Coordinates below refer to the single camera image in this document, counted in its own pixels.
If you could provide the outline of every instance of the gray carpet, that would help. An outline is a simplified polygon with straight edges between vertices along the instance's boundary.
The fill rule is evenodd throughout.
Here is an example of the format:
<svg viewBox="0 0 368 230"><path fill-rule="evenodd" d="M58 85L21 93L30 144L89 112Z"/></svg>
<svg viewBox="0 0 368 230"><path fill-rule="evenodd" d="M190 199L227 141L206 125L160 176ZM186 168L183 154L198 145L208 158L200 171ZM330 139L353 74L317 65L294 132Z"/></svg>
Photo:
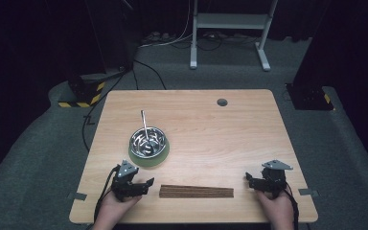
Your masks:
<svg viewBox="0 0 368 230"><path fill-rule="evenodd" d="M334 111L295 110L285 83L292 82L309 41L268 40L265 52L271 65L264 72L252 43L222 44L214 51L198 50L198 68L189 69L190 50L172 46L141 48L136 59L158 71L167 89L269 89L283 116L288 135L309 188L319 192L314 203L319 220L311 229L368 229L368 155L343 105L331 87L324 87ZM200 41L212 49L217 43ZM135 63L138 88L163 89L157 75ZM108 80L105 91L116 79ZM90 108L61 108L58 98L66 82L48 94L52 106L37 118L13 144L0 166L0 229L85 229L68 219L87 158L81 135L83 116ZM113 90L136 89L127 73ZM92 112L97 123L104 102ZM85 127L90 145L96 124ZM140 226L160 229L161 226ZM162 226L206 228L206 226ZM252 229L249 224L215 229ZM308 229L301 223L300 229Z"/></svg>

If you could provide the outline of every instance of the white metal stand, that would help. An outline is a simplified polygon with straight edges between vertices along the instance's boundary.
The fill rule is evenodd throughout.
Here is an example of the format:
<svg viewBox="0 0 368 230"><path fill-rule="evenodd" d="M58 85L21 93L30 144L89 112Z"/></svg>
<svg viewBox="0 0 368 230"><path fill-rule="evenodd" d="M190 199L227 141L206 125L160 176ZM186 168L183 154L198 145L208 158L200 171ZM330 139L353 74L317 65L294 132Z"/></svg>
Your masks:
<svg viewBox="0 0 368 230"><path fill-rule="evenodd" d="M268 14L229 14L229 13L198 13L198 0L194 4L193 42L191 44L190 68L196 69L196 30L198 28L252 29L263 30L261 41L256 42L256 49L263 69L270 70L264 46L270 29L278 0L272 0Z"/></svg>

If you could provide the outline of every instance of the wooden table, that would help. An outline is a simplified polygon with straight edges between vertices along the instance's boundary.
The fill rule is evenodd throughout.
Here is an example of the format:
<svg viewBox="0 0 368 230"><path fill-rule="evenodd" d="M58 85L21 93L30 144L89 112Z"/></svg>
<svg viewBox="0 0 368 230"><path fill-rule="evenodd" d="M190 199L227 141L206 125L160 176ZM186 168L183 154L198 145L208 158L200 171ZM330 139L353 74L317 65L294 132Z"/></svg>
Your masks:
<svg viewBox="0 0 368 230"><path fill-rule="evenodd" d="M225 99L227 106L217 104ZM317 220L307 184L272 93L268 90L112 91L108 94L80 180L70 220L93 222L96 202L112 168L128 156L128 140L142 127L162 129L171 145L167 159L140 168L133 183L155 178L126 223L267 222L245 172L262 178L264 162L277 159L300 209L300 222ZM234 188L233 198L160 198L161 184Z"/></svg>

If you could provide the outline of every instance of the person's left hand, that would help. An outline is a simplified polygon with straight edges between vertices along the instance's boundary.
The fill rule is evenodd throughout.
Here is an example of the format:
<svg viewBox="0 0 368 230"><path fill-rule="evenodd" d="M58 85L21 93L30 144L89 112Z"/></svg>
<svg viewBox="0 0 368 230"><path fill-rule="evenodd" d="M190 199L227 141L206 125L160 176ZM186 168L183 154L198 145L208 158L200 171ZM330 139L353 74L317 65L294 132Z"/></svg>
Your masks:
<svg viewBox="0 0 368 230"><path fill-rule="evenodd" d="M110 191L106 194L101 203L100 212L94 223L94 230L111 230L124 214L133 207L142 196L125 198L124 202L119 201L115 194Z"/></svg>

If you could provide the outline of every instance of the spoon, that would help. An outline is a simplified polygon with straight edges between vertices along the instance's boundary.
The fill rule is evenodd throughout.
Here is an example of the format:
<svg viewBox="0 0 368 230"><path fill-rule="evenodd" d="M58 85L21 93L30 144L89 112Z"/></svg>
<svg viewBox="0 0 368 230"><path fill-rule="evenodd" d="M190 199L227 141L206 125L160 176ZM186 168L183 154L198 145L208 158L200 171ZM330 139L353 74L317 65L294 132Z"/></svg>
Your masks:
<svg viewBox="0 0 368 230"><path fill-rule="evenodd" d="M145 127L146 140L147 140L145 144L144 154L150 155L154 153L154 147L151 145L151 142L148 136L148 128L146 127L146 116L145 116L144 110L142 110L142 121L143 121L143 126Z"/></svg>

